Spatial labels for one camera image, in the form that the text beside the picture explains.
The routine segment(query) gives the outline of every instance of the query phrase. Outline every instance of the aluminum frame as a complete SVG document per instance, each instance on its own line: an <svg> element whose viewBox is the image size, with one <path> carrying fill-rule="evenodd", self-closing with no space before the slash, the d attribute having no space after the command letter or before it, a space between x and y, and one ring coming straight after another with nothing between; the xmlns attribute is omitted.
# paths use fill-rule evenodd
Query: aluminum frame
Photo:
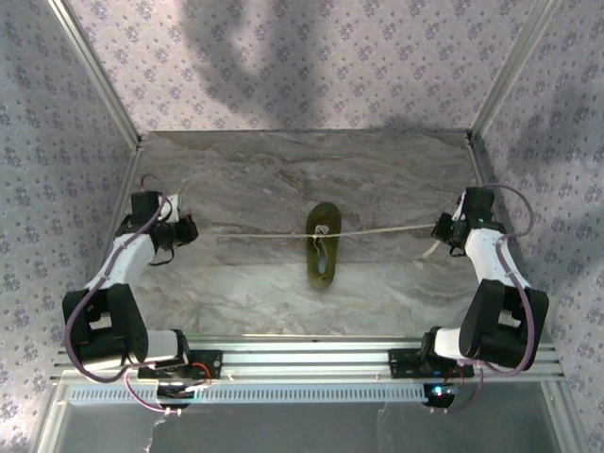
<svg viewBox="0 0 604 453"><path fill-rule="evenodd" d="M223 368L220 379L212 382L214 389L237 390L269 388L276 384L319 387L340 384L342 388L363 385L373 389L392 389L418 383L440 382L441 379L391 379L388 350L393 348L418 348L414 339L396 337L331 337L331 336L203 336L189 335L191 349L220 349ZM115 371L104 371L111 376ZM477 377L467 379L478 381ZM516 377L501 377L485 370L489 382L541 382L552 424L562 451L579 452L587 440L580 427L575 407L558 355L553 344L541 344L533 366ZM74 370L64 353L59 352L55 371L51 377L53 389L50 403L42 419L40 435L31 451L53 451L57 442L71 391L94 390L98 386ZM157 382L133 379L137 391L153 391Z"/></svg>

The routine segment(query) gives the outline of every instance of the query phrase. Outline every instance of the white string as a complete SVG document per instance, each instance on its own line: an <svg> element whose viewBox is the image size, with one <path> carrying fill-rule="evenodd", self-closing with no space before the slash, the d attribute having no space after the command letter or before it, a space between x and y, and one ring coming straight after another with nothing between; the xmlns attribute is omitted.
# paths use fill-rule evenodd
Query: white string
<svg viewBox="0 0 604 453"><path fill-rule="evenodd" d="M307 239L307 238L345 238L350 236L360 236L362 234L380 234L391 233L395 231L411 231L414 229L432 228L434 224L416 225L416 226L389 226L387 228L366 229L364 231L350 231L338 234L298 234L298 233L276 233L276 234L256 234L256 233L203 233L199 237L211 238L250 238L250 239Z"/></svg>
<svg viewBox="0 0 604 453"><path fill-rule="evenodd" d="M436 250L436 248L438 247L438 244L441 243L440 241L436 241L431 248L429 248L428 250L426 250L424 252L424 255L422 255L422 260L427 260L428 257L434 253L434 251Z"/></svg>

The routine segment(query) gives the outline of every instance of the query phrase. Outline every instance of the red wire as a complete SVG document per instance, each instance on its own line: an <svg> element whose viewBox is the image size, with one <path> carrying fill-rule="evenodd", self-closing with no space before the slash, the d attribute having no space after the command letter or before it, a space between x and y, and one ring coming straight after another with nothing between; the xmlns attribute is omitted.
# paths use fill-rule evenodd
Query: red wire
<svg viewBox="0 0 604 453"><path fill-rule="evenodd" d="M210 384L211 384L211 373L205 363L202 363L200 361L195 361L192 363L192 366L200 366L201 368L203 368L204 371L206 372L206 377L204 378L204 383L209 379Z"/></svg>

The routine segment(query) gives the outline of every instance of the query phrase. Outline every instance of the cable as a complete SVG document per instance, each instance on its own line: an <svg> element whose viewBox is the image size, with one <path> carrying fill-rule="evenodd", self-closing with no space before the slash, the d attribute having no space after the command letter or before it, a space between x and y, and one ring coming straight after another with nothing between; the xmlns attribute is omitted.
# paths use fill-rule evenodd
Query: cable
<svg viewBox="0 0 604 453"><path fill-rule="evenodd" d="M166 202L166 196L163 191L161 179L159 179L159 177L157 177L155 175L151 175L151 174L144 175L141 178L141 187L143 187L144 190L146 190L146 188L144 187L144 181L148 177L154 177L158 181L159 186L160 186L161 201L159 202L158 209L153 213L151 218L143 226L141 226L141 228L139 228L139 230L136 233L134 233L132 236L130 236L122 245L120 245L115 250L115 252L113 252L113 255L111 255L111 258L109 259L109 262L105 269L104 275L102 275L98 279L98 281L94 284L94 286L92 286L92 288L86 293L86 295L84 297L82 297L82 300L79 301L79 303L75 306L74 310L72 311L72 314L69 316L67 323L65 323L65 334L63 336L63 342L65 344L65 351L67 352L67 356L69 357L69 360L72 362L75 369L77 371L79 371L82 375L84 375L86 378L92 379L96 382L100 382L103 384L115 382L116 380L121 378L126 373L129 365L123 367L115 376L112 376L112 377L100 377L98 375L91 373L86 368L84 368L84 365L79 360L76 352L74 351L74 345L72 344L72 330L74 329L74 323L76 322L76 319L79 316L79 314L88 305L88 303L91 301L94 294L108 280L109 274L111 273L113 266L115 266L115 262L119 258L120 254L124 250L126 250L126 248L131 243L133 243L136 239L138 239L141 235L143 235L158 220L159 216L161 215L161 209L163 208L163 205Z"/></svg>
<svg viewBox="0 0 604 453"><path fill-rule="evenodd" d="M522 287L522 284L520 283L520 281L518 280L516 275L512 272L510 265L508 264L505 257L503 256L503 252L501 251L501 248L503 247L504 242L506 242L507 240L512 239L512 238L520 238L522 236L527 236L532 231L532 228L534 225L534 213L533 213L532 206L530 205L529 200L520 191L518 191L514 187L511 187L511 186L508 186L505 184L485 184L483 187L497 187L499 189L507 189L511 192L514 192L522 199L522 201L525 203L525 206L528 209L527 229L525 229L524 231L521 231L520 233L504 234L497 240L497 242L495 244L495 250L496 250L499 262L501 262L501 266L503 267L503 270L506 272L506 275L512 281L513 286L516 288L516 290L518 290L518 293L520 294L520 300L522 301L522 306L525 309L525 316L527 318L527 320L526 320L527 321L527 349L525 350L525 354L522 357L522 360L520 360L520 363L518 363L518 365L516 365L516 367L510 371L499 370L498 368L496 368L495 366L493 366L492 364L490 364L488 362L484 362L484 365L487 368L489 368L490 370L492 370L494 373L497 373L501 376L507 376L507 377L511 378L511 377L518 375L520 372L522 372L526 368L526 366L529 364L530 356L532 356L532 350L533 350L533 347L535 346L535 320L534 320L534 317L532 314L532 310L530 309L529 297L527 296L525 289Z"/></svg>
<svg viewBox="0 0 604 453"><path fill-rule="evenodd" d="M134 390L132 389L132 386L130 385L130 370L128 370L127 368L126 368L126 371L124 372L124 384L126 385L126 388L128 389L128 392L132 395L132 397L144 408L147 408L153 412L161 412L161 413L165 413L165 414L170 413L170 408L166 408L166 409L157 408L157 407L147 403L146 401L144 401L140 396L138 396L136 394L136 392L134 392Z"/></svg>
<svg viewBox="0 0 604 453"><path fill-rule="evenodd" d="M347 233L337 234L297 234L297 233L275 233L275 234L261 234L261 233L204 233L200 234L199 237L209 238L253 238L253 239L307 239L307 238L347 238L350 236L360 236L362 234L380 234L380 233L391 233L395 231L410 231L414 229L425 229L433 228L433 224L429 225L417 225L417 226L389 226L385 228L374 228L366 229L364 231L350 231Z"/></svg>
<svg viewBox="0 0 604 453"><path fill-rule="evenodd" d="M478 372L480 373L480 378L478 379L478 387L476 388L476 391L474 392L474 394L472 395L472 397L470 399L468 399L465 403L463 403L458 408L453 408L453 409L430 408L430 411L431 412L440 412L440 413L445 413L445 414L459 413L461 411L464 411L468 407L472 406L476 402L478 397L480 396L480 393L482 392L482 387L484 385L484 372L482 371L481 367L478 368Z"/></svg>

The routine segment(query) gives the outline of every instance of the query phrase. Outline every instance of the rope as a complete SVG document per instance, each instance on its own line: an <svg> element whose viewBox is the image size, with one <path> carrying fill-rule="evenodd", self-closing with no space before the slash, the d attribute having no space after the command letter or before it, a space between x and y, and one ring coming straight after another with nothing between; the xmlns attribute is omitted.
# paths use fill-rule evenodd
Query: rope
<svg viewBox="0 0 604 453"><path fill-rule="evenodd" d="M211 237L211 238L233 238L233 239L307 239L307 238L346 238L350 236L360 236L363 234L380 234L380 233L392 233L395 231L411 231L415 229L433 228L434 224L428 225L417 225L417 226L390 226L387 228L374 228L367 229L365 231L351 231L347 233L338 234L298 234L298 233L275 233L275 234L255 234L255 233L204 233L200 234L199 237Z"/></svg>

